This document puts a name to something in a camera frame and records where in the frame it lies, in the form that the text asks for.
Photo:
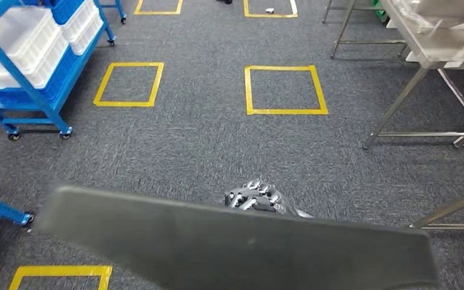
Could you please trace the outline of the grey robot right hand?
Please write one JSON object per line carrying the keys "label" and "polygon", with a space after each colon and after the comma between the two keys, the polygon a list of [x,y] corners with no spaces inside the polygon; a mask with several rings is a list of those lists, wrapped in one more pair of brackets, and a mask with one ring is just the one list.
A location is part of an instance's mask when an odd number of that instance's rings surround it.
{"label": "grey robot right hand", "polygon": [[313,215],[299,209],[286,195],[278,191],[274,184],[253,179],[243,186],[234,188],[224,195],[224,205],[243,211],[266,211],[270,213],[314,218]]}

